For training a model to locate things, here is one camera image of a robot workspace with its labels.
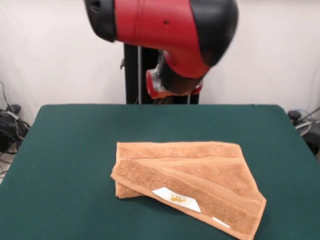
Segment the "green tabletop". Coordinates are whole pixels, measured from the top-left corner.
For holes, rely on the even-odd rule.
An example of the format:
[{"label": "green tabletop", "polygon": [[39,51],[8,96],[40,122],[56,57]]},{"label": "green tabletop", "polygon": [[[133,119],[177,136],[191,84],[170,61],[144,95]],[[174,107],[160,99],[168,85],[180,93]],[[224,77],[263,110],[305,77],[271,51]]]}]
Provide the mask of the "green tabletop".
[{"label": "green tabletop", "polygon": [[118,141],[238,143],[267,199],[255,239],[320,239],[320,166],[280,107],[95,104],[41,108],[0,185],[0,239],[233,239],[154,199],[117,199]]}]

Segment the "towel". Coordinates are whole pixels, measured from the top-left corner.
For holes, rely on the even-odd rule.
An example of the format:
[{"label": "towel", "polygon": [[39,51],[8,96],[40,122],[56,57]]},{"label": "towel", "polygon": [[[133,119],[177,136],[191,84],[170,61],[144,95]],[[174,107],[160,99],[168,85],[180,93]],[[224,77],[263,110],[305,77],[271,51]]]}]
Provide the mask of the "towel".
[{"label": "towel", "polygon": [[149,196],[240,240],[267,202],[233,143],[118,143],[111,177],[118,197]]}]

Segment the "white wall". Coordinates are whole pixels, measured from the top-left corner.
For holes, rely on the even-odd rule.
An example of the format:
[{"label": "white wall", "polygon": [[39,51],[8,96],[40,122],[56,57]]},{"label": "white wall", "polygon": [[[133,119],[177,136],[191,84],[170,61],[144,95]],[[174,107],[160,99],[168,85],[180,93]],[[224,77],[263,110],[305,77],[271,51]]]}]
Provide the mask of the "white wall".
[{"label": "white wall", "polygon": [[[320,2],[238,5],[236,37],[200,103],[320,105]],[[0,79],[29,122],[45,104],[125,103],[122,58],[121,43],[95,36],[82,0],[0,1]]]}]

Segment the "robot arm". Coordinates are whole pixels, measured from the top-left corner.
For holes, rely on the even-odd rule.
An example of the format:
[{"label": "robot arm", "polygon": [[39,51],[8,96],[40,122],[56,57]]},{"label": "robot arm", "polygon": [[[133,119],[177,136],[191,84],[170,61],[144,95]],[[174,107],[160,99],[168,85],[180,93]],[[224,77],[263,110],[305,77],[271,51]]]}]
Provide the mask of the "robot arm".
[{"label": "robot arm", "polygon": [[199,92],[238,21],[234,0],[85,0],[85,6],[100,38],[163,50],[156,69],[146,73],[154,99]]}]

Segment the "white tag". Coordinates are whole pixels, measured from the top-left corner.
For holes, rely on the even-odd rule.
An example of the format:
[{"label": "white tag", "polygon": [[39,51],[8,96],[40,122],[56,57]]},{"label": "white tag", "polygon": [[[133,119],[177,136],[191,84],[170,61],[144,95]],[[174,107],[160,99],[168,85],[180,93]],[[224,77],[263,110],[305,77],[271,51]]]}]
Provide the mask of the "white tag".
[{"label": "white tag", "polygon": [[220,219],[218,219],[216,217],[213,217],[212,219],[215,220],[216,222],[220,223],[221,225],[225,226],[228,229],[231,228],[228,224],[224,223],[223,221],[221,221]]},{"label": "white tag", "polygon": [[170,203],[201,213],[200,207],[194,198],[177,194],[166,187],[153,190],[152,192]]}]

